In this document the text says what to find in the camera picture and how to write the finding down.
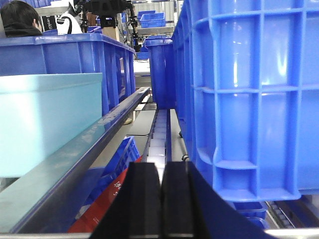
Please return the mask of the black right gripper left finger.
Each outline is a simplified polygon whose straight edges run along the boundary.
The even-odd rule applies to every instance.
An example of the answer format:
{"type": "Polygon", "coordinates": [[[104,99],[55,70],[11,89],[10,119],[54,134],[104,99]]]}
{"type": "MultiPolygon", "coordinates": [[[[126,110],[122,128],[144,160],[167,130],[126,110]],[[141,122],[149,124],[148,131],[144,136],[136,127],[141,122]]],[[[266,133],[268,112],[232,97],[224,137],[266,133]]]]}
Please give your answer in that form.
{"type": "Polygon", "coordinates": [[[91,239],[159,239],[160,182],[154,163],[130,163],[115,200],[91,239]]]}

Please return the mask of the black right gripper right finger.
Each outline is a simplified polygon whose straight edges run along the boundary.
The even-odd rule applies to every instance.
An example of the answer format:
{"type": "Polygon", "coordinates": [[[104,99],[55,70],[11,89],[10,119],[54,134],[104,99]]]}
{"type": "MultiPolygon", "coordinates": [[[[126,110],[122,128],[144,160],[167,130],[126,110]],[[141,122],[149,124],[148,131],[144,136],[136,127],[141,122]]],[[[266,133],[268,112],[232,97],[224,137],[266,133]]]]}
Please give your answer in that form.
{"type": "Polygon", "coordinates": [[[169,162],[162,180],[164,239],[270,239],[226,203],[191,162],[169,162]]]}

